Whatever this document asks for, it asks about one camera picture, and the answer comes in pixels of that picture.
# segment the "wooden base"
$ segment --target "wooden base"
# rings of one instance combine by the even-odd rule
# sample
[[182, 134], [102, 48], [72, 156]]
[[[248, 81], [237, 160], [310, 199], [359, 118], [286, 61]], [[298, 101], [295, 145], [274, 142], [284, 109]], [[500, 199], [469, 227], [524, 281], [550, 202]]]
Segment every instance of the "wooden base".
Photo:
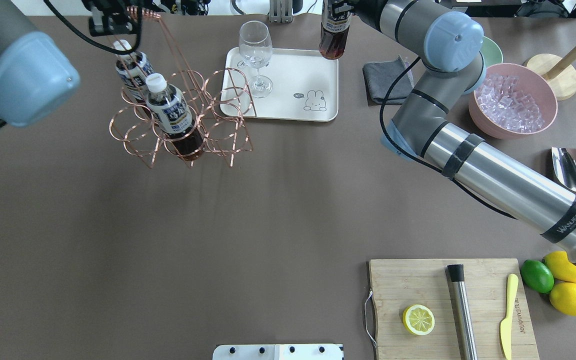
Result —
[[[544, 76], [561, 60], [562, 58], [557, 55], [538, 54], [526, 61], [525, 66]], [[559, 101], [571, 98], [576, 93], [576, 70], [572, 65], [567, 66], [559, 75], [552, 79], [546, 79], [546, 81]]]

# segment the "plastic bottle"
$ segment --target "plastic bottle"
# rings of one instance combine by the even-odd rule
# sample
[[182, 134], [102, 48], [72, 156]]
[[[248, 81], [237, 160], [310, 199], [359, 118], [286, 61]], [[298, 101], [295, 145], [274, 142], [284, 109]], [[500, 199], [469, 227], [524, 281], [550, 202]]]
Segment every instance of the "plastic bottle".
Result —
[[146, 86], [149, 91], [146, 104], [163, 132], [172, 140], [179, 139], [172, 141], [179, 155], [187, 161], [201, 157], [204, 137], [195, 127], [195, 116], [181, 90], [168, 84], [157, 72], [146, 77]]
[[352, 7], [345, 2], [346, 0], [323, 0], [319, 52], [329, 60], [339, 59], [346, 50]]
[[[128, 50], [131, 48], [130, 43], [125, 39], [115, 41], [112, 46], [117, 50]], [[137, 100], [137, 103], [145, 104], [148, 94], [146, 77], [154, 73], [151, 62], [146, 57], [146, 54], [141, 51], [134, 51], [128, 55], [117, 55], [117, 57], [119, 58], [115, 65], [117, 74], [119, 74], [128, 91]]]

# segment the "metal rod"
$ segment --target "metal rod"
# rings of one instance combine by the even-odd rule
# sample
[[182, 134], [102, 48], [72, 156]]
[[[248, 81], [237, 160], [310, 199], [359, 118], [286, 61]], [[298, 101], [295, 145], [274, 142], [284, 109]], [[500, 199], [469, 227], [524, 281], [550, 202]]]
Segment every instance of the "metal rod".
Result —
[[464, 265], [448, 265], [450, 282], [455, 296], [457, 296], [457, 316], [459, 318], [459, 331], [461, 333], [461, 344], [466, 360], [477, 360], [477, 348], [475, 346], [475, 333], [473, 331], [473, 321], [471, 321], [471, 310], [468, 307], [468, 296], [466, 295], [466, 281], [464, 280]]

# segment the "bottle cap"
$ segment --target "bottle cap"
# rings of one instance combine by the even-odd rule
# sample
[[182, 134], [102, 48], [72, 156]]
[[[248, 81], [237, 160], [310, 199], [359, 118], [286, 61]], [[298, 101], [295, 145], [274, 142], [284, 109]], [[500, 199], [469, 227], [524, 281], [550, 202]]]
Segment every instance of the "bottle cap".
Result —
[[153, 72], [146, 77], [146, 86], [149, 92], [162, 92], [166, 90], [168, 82], [166, 82], [164, 75]]
[[[133, 47], [130, 45], [130, 43], [126, 39], [119, 39], [119, 40], [115, 41], [114, 43], [112, 43], [112, 46], [115, 48], [115, 50], [121, 50], [121, 51], [133, 49]], [[117, 55], [117, 56], [120, 57], [121, 59], [124, 59], [124, 60], [130, 59], [130, 54]]]

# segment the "lemon slice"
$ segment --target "lemon slice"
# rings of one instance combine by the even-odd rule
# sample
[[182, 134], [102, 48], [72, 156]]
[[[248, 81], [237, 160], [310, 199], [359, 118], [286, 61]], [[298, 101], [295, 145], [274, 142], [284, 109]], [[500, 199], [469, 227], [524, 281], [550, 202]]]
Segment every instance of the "lemon slice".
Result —
[[435, 328], [435, 315], [426, 306], [410, 305], [402, 317], [404, 327], [414, 335], [428, 335]]

